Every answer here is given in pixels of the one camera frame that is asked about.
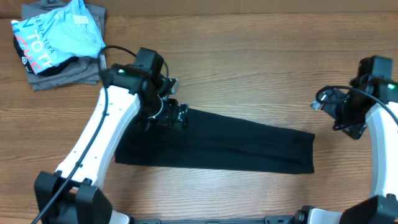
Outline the black t-shirt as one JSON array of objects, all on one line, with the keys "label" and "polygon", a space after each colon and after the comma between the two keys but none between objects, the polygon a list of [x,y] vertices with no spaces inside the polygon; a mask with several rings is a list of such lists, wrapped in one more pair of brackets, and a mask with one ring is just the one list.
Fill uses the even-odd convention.
[{"label": "black t-shirt", "polygon": [[190,109],[188,128],[131,123],[120,164],[312,174],[314,134]]}]

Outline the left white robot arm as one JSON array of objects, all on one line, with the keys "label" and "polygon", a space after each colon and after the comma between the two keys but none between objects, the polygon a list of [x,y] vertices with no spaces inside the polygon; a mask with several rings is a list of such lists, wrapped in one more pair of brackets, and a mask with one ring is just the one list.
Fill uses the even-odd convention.
[{"label": "left white robot arm", "polygon": [[34,223],[133,223],[115,211],[102,188],[116,148],[130,124],[186,128],[188,105],[169,96],[179,80],[154,68],[114,64],[103,70],[103,87],[90,120],[54,173],[41,172],[34,185],[39,214]]}]

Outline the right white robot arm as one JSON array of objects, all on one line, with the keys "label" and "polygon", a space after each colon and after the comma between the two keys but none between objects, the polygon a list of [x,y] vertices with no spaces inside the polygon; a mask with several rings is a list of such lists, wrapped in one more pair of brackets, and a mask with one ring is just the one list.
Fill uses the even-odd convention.
[{"label": "right white robot arm", "polygon": [[343,213],[304,206],[287,223],[383,224],[397,220],[397,83],[374,78],[345,87],[355,118],[363,118],[371,136],[373,178],[369,199]]}]

